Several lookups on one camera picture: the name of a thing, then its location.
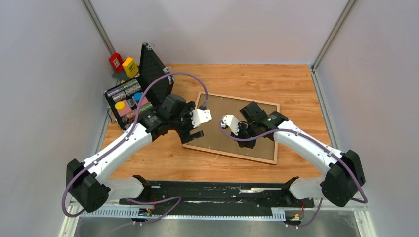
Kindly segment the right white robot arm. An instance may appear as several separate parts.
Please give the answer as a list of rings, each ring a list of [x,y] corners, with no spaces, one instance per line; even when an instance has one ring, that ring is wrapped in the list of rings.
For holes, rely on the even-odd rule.
[[[298,128],[282,113],[267,114],[256,102],[250,102],[240,113],[244,120],[238,122],[235,132],[240,146],[250,148],[257,138],[269,138],[290,148],[322,173],[315,178],[290,179],[282,192],[286,205],[295,206],[306,198],[325,198],[338,207],[346,206],[351,200],[368,203],[362,189],[365,175],[355,151],[343,152],[328,146]]]

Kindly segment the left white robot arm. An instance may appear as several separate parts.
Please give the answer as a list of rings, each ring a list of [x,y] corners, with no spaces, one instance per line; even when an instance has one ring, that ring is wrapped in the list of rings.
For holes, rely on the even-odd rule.
[[[111,179],[110,175],[134,153],[157,138],[175,131],[182,144],[203,137],[203,131],[192,130],[211,121],[205,105],[171,94],[161,105],[140,112],[138,118],[120,137],[103,150],[80,162],[70,161],[66,167],[66,189],[83,208],[91,213],[108,201],[133,198],[139,204],[151,199],[151,190],[142,177]]]

